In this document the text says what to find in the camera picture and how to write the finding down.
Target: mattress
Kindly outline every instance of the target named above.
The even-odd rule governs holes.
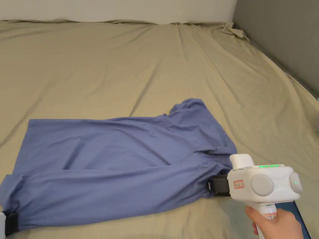
[[[29,119],[157,116],[200,98],[256,164],[299,173],[297,205],[319,237],[319,103],[224,23],[0,22],[0,181],[12,173]],[[231,198],[15,238],[255,238]]]

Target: white handheld device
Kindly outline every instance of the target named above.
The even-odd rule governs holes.
[[[283,164],[255,165],[249,154],[230,156],[233,165],[228,175],[229,192],[233,199],[246,202],[267,219],[277,217],[275,203],[300,198],[302,186],[298,173]],[[264,239],[257,227],[259,238]]]

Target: device handle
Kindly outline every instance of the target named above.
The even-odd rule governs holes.
[[[276,208],[275,204],[263,205],[260,203],[248,203],[248,206],[253,207],[261,215],[263,215],[265,218],[267,218],[269,220],[273,220],[277,217],[277,208]],[[259,229],[258,226],[257,226],[257,231],[258,231],[259,238],[265,239],[265,237],[263,236],[263,233],[261,232],[261,230]]]

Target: hand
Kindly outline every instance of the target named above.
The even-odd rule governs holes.
[[[265,239],[303,239],[301,225],[291,212],[278,208],[277,218],[273,220],[264,218],[257,210],[249,206],[245,208],[245,212],[253,221],[256,235],[258,235],[258,226]]]

